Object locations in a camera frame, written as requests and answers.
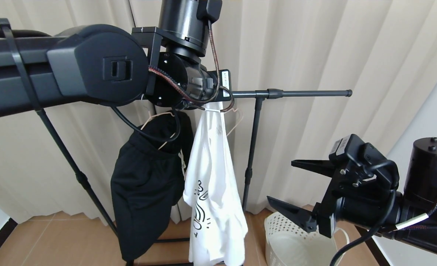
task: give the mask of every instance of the laundry basket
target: laundry basket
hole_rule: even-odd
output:
[[[318,231],[306,233],[279,212],[265,219],[264,229],[268,266],[328,266],[337,252],[334,239]],[[337,230],[344,233],[348,244],[347,232],[341,228]]]

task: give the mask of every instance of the clothes rack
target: clothes rack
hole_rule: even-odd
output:
[[[263,104],[263,101],[266,99],[278,99],[282,97],[316,97],[316,96],[346,96],[350,97],[352,95],[351,90],[347,91],[283,91],[280,89],[266,89],[262,91],[232,91],[232,95],[234,98],[255,98],[255,106],[254,106],[254,118],[253,118],[253,127],[252,127],[252,134],[251,134],[251,143],[250,143],[250,150],[249,150],[249,156],[248,156],[248,164],[247,169],[245,170],[245,186],[243,191],[243,203],[242,203],[242,209],[245,211],[247,207],[247,200],[248,200],[248,191],[251,183],[251,179],[253,176],[253,158],[254,158],[254,151],[256,148],[256,138],[258,135],[258,126],[260,122],[260,114],[261,114],[261,107]],[[219,96],[217,97],[216,101],[227,101],[230,99],[230,96],[228,98]],[[64,158],[68,161],[70,167],[74,171],[75,178],[77,181],[82,185],[82,187],[85,189],[87,194],[89,195],[90,199],[94,202],[95,206],[99,210],[100,214],[102,214],[102,217],[106,220],[107,224],[110,226],[112,231],[117,235],[117,228],[115,224],[113,223],[110,216],[107,214],[107,211],[105,210],[102,203],[99,201],[97,195],[95,195],[95,192],[93,191],[92,187],[90,186],[90,183],[87,179],[87,176],[80,170],[78,165],[75,163],[74,159],[70,155],[69,151],[66,148],[66,145],[64,145],[63,141],[61,140],[60,136],[56,132],[53,124],[46,116],[46,113],[43,109],[40,109],[37,111],[37,113],[40,115],[41,120],[43,121],[44,125],[48,129],[49,133],[51,134],[53,140],[55,141],[56,145],[58,145],[59,149],[61,150]],[[168,242],[182,242],[182,241],[189,241],[189,238],[182,238],[182,239],[159,239],[155,243],[168,243]],[[134,261],[127,261],[126,266],[133,266]],[[193,263],[181,263],[181,264],[167,264],[168,266],[192,266]]]

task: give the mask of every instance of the basket handle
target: basket handle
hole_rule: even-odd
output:
[[[336,228],[335,228],[335,231],[333,232],[333,234],[335,234],[335,233],[338,232],[338,231],[342,231],[342,233],[345,235],[345,240],[347,241],[347,244],[346,244],[346,245],[350,244],[350,237],[348,236],[347,231],[345,231],[343,228],[336,227]],[[340,256],[340,258],[338,259],[338,261],[337,261],[337,263],[336,263],[337,266],[340,264],[340,261],[342,261],[343,256],[345,256],[345,253],[343,253],[342,256]]]

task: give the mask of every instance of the curtain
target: curtain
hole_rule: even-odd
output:
[[[130,32],[157,25],[160,7],[160,0],[0,0],[0,17],[49,34],[95,23]],[[224,0],[213,30],[220,68],[230,69],[236,91],[353,90],[350,98],[264,101],[248,197],[253,213],[267,207],[267,195],[297,205],[320,201],[329,178],[290,162],[326,159],[345,135],[388,153],[437,82],[437,0]],[[210,51],[202,63],[214,69]],[[237,107],[244,118],[229,142],[242,194],[254,100],[238,99]],[[136,101],[120,110],[140,125],[151,108]],[[132,130],[105,106],[46,111],[113,217],[110,177]],[[188,114],[195,127],[200,111]],[[228,128],[238,116],[226,115]],[[0,118],[0,208],[17,222],[58,211],[100,216],[34,112]]]

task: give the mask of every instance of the beige curtain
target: beige curtain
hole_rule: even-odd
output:
[[[352,89],[351,98],[264,102],[248,210],[266,196],[320,201],[328,177],[291,167],[324,159],[332,143],[356,133],[388,153],[437,82],[437,0],[224,0],[214,24],[222,69],[235,90]],[[160,0],[0,0],[13,28],[56,34],[83,24],[127,31],[157,25]],[[203,64],[214,69],[211,53]],[[237,184],[244,187],[254,100],[239,99],[243,121],[229,137]],[[140,125],[145,102],[121,108]],[[109,108],[85,103],[47,109],[54,126],[113,217],[109,180],[131,134]],[[195,123],[199,111],[189,112]],[[227,126],[237,117],[227,116]],[[65,211],[100,214],[33,112],[0,118],[0,208],[17,222]]]

